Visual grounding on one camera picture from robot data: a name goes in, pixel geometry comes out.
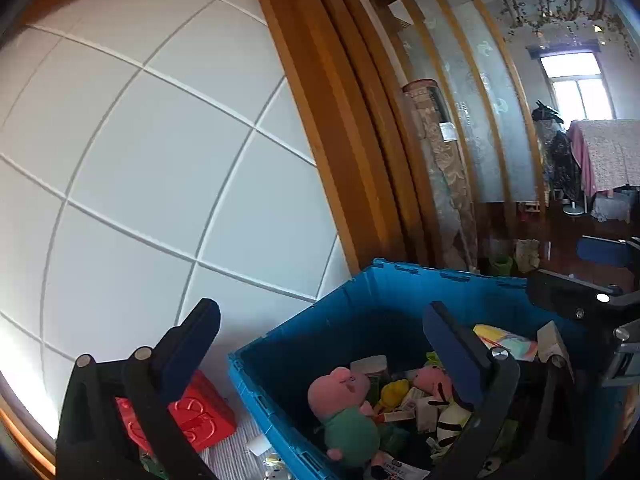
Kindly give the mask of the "pastel tissue pack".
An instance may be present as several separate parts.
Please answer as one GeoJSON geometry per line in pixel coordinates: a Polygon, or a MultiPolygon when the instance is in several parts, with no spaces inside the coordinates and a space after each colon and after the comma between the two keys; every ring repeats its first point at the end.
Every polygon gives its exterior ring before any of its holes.
{"type": "Polygon", "coordinates": [[[505,348],[518,361],[534,362],[536,359],[538,350],[536,341],[486,324],[476,324],[473,332],[488,349],[505,348]]]}

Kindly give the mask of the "small pink pig plush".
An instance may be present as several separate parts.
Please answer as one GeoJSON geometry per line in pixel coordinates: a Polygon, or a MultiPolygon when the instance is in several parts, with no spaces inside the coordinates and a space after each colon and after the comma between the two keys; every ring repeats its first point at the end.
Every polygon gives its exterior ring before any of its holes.
{"type": "Polygon", "coordinates": [[[452,381],[436,365],[427,365],[418,370],[413,385],[428,396],[434,396],[437,401],[448,402],[452,398],[452,381]]]}

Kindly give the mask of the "red bear hard case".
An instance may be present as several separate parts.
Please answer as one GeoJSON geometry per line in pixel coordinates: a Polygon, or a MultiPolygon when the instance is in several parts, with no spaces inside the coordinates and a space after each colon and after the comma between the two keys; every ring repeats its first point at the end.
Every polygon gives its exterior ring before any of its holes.
{"type": "Polygon", "coordinates": [[[197,370],[179,401],[168,405],[186,440],[196,452],[232,436],[234,411],[201,370],[197,370]]]}

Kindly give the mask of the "striped table cloth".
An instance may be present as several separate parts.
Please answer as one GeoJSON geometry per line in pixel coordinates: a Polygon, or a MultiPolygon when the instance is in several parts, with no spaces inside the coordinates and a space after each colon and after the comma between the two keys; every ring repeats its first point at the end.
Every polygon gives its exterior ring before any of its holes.
{"type": "Polygon", "coordinates": [[[218,479],[263,479],[266,467],[264,459],[247,451],[246,444],[262,433],[254,418],[246,413],[238,416],[238,426],[228,438],[206,448],[201,459],[218,479]]]}

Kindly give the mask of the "white paper roll far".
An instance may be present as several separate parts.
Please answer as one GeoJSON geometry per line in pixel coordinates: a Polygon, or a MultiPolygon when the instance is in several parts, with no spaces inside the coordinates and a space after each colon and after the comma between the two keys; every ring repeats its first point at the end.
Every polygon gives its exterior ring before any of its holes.
{"type": "Polygon", "coordinates": [[[270,455],[273,451],[273,447],[267,437],[264,434],[260,434],[254,439],[250,440],[246,444],[248,452],[251,452],[253,456],[260,458],[261,460],[270,455]]]}

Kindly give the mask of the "pink pig plush green shirt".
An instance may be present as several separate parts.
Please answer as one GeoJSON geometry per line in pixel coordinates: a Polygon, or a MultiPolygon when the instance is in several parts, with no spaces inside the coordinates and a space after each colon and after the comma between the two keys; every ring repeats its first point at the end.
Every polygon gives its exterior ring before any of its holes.
{"type": "Polygon", "coordinates": [[[346,468],[363,468],[378,455],[381,439],[367,401],[366,375],[334,368],[309,386],[307,400],[323,428],[326,456],[346,468]]]}

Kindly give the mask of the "small white dog figurine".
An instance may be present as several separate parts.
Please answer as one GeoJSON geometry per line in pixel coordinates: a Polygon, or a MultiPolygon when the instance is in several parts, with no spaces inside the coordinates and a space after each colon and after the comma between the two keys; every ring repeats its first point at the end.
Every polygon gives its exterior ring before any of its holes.
{"type": "Polygon", "coordinates": [[[266,467],[265,480],[292,480],[291,471],[285,466],[284,461],[277,453],[271,453],[264,459],[266,467]]]}

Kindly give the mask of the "blue plastic storage crate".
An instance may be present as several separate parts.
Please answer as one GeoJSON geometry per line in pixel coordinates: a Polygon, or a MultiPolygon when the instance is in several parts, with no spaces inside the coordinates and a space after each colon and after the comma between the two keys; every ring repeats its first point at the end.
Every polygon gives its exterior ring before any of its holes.
{"type": "Polygon", "coordinates": [[[598,289],[564,276],[491,278],[459,271],[375,260],[366,270],[294,318],[229,356],[229,376],[247,411],[294,477],[338,479],[342,471],[322,453],[320,428],[305,390],[332,366],[374,354],[395,372],[411,370],[435,352],[423,331],[425,308],[442,302],[457,323],[489,324],[532,336],[555,322],[577,385],[579,442],[584,471],[574,479],[606,476],[628,385],[639,363],[608,377],[614,330],[637,308],[603,307],[598,289]]]}

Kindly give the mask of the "rolled patterned fabric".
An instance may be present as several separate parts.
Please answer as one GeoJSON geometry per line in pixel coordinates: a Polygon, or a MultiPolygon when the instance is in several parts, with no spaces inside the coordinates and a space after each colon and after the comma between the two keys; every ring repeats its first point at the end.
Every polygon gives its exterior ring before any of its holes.
{"type": "Polygon", "coordinates": [[[477,270],[477,226],[471,190],[458,147],[457,128],[434,79],[416,79],[402,88],[420,122],[419,140],[430,167],[445,266],[477,270]]]}

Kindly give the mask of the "wooden slat partition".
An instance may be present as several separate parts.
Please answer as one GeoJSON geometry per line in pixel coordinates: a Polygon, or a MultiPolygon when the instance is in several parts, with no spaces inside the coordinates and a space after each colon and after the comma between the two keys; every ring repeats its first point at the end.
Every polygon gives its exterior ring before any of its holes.
{"type": "Polygon", "coordinates": [[[524,206],[546,212],[533,119],[518,69],[484,0],[368,0],[411,88],[434,82],[454,127],[480,254],[511,245],[524,206]]]}

